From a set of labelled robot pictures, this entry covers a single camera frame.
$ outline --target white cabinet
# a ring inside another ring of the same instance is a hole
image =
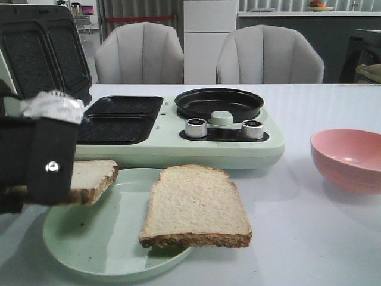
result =
[[[237,0],[184,1],[184,83],[216,83],[227,34],[236,29]]]

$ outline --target red rope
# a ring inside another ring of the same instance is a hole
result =
[[[152,16],[152,17],[128,17],[128,18],[106,18],[107,23],[116,22],[146,22],[146,21],[163,21],[163,20],[173,20],[174,16]]]

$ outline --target non-stick pan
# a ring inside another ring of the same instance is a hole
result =
[[[228,111],[238,123],[258,116],[264,100],[256,94],[232,88],[202,88],[179,94],[175,100],[181,116],[209,121],[214,111]]]

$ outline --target sandwich maker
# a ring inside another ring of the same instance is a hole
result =
[[[0,75],[20,97],[59,89],[89,104],[91,76],[66,7],[0,5],[0,35],[0,70],[6,71]],[[112,159],[120,168],[259,169],[274,165],[284,149],[259,95],[217,87],[177,96],[110,91],[87,106],[75,160]]]

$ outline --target pink bowl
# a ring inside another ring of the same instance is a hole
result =
[[[381,134],[328,129],[311,138],[312,157],[327,181],[351,192],[381,194]]]

